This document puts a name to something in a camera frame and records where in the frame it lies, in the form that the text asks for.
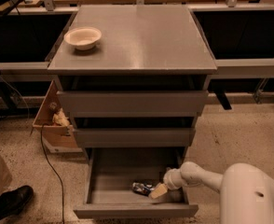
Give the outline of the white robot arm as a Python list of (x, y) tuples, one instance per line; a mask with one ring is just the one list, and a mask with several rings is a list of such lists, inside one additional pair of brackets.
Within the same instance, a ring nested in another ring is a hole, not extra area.
[(246, 163), (235, 163), (221, 175), (186, 161), (168, 170), (149, 197), (156, 199), (192, 183), (220, 194), (220, 224), (274, 224), (274, 179)]

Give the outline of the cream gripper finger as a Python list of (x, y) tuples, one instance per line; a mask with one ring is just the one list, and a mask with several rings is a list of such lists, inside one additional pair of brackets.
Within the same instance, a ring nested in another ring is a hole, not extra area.
[(155, 188), (150, 192), (149, 197), (151, 199), (157, 199), (158, 197), (166, 194), (168, 192), (168, 188), (164, 183), (159, 183), (155, 186)]

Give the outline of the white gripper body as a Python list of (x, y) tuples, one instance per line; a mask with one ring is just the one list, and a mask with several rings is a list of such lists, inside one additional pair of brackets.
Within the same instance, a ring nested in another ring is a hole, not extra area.
[(170, 190), (176, 190), (183, 186), (184, 180), (179, 169), (169, 169), (163, 176), (163, 183)]

